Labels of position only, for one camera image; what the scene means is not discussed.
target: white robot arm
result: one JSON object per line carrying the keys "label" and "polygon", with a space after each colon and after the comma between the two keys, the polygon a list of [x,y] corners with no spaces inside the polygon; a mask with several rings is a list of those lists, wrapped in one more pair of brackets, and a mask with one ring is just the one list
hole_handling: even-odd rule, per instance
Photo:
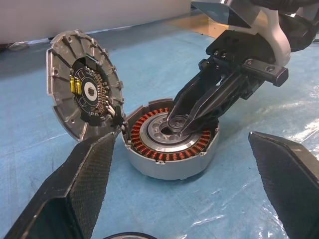
{"label": "white robot arm", "polygon": [[319,30],[319,0],[193,0],[216,22],[229,25],[206,49],[200,72],[168,114],[170,130],[190,134],[247,100],[265,81],[288,79],[290,53],[308,47]]}

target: silver motor casing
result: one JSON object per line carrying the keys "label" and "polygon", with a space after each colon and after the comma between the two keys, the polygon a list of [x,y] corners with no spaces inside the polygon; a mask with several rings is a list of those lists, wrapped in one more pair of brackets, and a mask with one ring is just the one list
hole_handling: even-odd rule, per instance
{"label": "silver motor casing", "polygon": [[[141,106],[127,117],[129,128],[143,115],[160,108],[170,108],[173,105],[173,99],[161,99],[151,101],[147,106]],[[122,134],[123,143],[128,150],[128,159],[131,164],[142,174],[163,180],[183,180],[202,172],[212,161],[216,151],[216,145],[219,138],[219,127],[216,128],[216,134],[208,144],[207,149],[200,154],[178,161],[158,161],[147,158],[136,153],[132,146],[127,143]]]}
{"label": "silver motor casing", "polygon": [[77,141],[120,131],[119,127],[111,126],[110,116],[105,118],[101,126],[91,126],[81,118],[81,109],[76,104],[70,88],[70,70],[77,60],[85,57],[96,61],[101,72],[107,76],[109,101],[120,106],[122,111],[124,103],[123,83],[119,80],[106,49],[80,30],[65,31],[55,36],[46,52],[47,93],[53,98],[53,111],[60,124]]}

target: screw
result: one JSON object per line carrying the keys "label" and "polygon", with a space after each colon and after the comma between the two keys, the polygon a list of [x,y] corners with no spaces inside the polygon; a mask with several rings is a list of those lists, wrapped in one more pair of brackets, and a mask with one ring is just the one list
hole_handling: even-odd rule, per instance
{"label": "screw", "polygon": [[253,63],[253,60],[252,59],[248,59],[245,63],[250,66],[251,63]]}
{"label": "screw", "polygon": [[272,72],[272,71],[274,71],[275,70],[275,67],[274,66],[268,66],[267,68],[266,68],[266,71],[268,71],[268,72]]}

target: blue plastic sheet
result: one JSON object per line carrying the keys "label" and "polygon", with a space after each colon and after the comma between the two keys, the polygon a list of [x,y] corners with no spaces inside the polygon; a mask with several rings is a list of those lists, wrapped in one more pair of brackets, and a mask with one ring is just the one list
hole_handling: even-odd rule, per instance
{"label": "blue plastic sheet", "polygon": [[[125,111],[170,97],[198,72],[212,38],[162,23],[93,35],[109,49],[124,82]],[[76,142],[46,95],[48,43],[0,55],[0,238]],[[146,177],[117,139],[104,200],[92,238],[139,231],[159,239],[286,239],[264,192],[248,142],[252,130],[303,143],[319,155],[319,50],[294,53],[289,80],[265,83],[220,119],[212,163],[184,181]]]}

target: wall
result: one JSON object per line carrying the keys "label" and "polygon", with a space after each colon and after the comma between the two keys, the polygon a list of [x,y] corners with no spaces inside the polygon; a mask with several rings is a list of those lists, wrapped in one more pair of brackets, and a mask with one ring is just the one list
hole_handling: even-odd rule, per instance
{"label": "wall", "polygon": [[181,15],[190,0],[1,0],[0,44],[131,26]]}

